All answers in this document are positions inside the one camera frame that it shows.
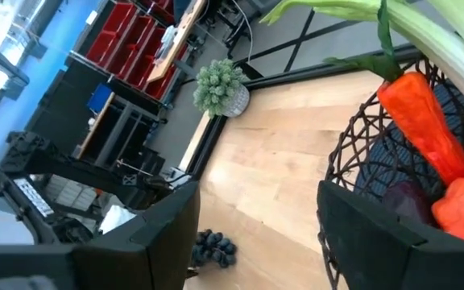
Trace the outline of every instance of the black grapes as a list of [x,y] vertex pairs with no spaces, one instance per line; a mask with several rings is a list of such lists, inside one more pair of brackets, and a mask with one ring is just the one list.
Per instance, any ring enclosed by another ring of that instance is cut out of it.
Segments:
[[193,246],[191,266],[202,267],[207,262],[214,261],[220,267],[227,268],[236,264],[237,249],[229,238],[223,236],[223,233],[213,233],[212,230],[198,232]]

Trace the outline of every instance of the grape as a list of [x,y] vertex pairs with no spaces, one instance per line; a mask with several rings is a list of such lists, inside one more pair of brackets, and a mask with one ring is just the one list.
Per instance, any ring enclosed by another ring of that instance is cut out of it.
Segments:
[[208,247],[214,247],[217,243],[217,236],[216,234],[210,234],[209,237],[207,237],[207,241],[205,242],[205,245]]
[[235,265],[237,260],[235,258],[234,255],[226,255],[225,256],[225,261],[229,264],[229,265]]
[[223,234],[222,233],[216,233],[216,242],[219,242],[223,239]]
[[213,256],[213,252],[212,251],[209,251],[209,250],[206,250],[203,252],[203,258],[205,259],[205,261],[209,261]]
[[214,251],[213,253],[213,261],[214,262],[219,262],[222,260],[223,254],[220,251]]
[[217,246],[224,250],[226,248],[226,246],[228,246],[230,244],[230,240],[228,238],[224,238],[222,239],[221,241],[219,241],[219,243],[217,244]]
[[203,250],[204,250],[204,248],[203,248],[202,245],[193,246],[193,251],[197,252],[198,254],[202,253]]
[[235,254],[237,249],[238,248],[231,242],[225,247],[225,249],[223,251],[225,253],[227,253],[228,255],[233,255],[233,254]]
[[205,238],[209,237],[209,235],[212,234],[212,233],[213,233],[213,231],[210,230],[210,229],[207,229],[207,230],[203,231],[203,235],[204,235]]
[[197,234],[197,245],[201,245],[205,242],[205,236],[203,233],[198,233]]
[[229,267],[229,263],[226,262],[226,259],[222,259],[221,261],[219,261],[219,267],[221,267],[221,268],[228,268],[228,267]]

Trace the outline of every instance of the green succulent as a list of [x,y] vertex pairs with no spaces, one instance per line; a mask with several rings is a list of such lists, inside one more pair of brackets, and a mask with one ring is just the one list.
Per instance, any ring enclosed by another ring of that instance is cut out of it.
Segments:
[[246,80],[247,76],[240,68],[234,68],[232,60],[213,60],[197,75],[194,105],[202,112],[208,111],[210,117],[221,115],[226,103]]

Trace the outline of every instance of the blue panel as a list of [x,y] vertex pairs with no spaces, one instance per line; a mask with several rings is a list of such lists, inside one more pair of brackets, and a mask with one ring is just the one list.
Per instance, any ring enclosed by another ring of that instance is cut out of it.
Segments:
[[112,90],[108,86],[100,84],[94,91],[93,96],[87,103],[87,106],[96,113],[101,112],[111,93]]

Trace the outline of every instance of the orange toy carrot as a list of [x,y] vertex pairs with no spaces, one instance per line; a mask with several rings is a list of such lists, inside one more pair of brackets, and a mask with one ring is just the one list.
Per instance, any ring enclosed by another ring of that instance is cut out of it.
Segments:
[[464,177],[464,150],[450,132],[424,75],[407,72],[377,91],[393,122],[449,185]]
[[409,142],[449,185],[457,178],[464,177],[462,145],[450,132],[441,105],[424,75],[419,72],[404,73],[396,62],[386,0],[381,2],[378,20],[378,34],[384,51],[383,56],[363,56],[353,60],[328,59],[328,61],[364,68],[385,80],[377,90],[380,104]]

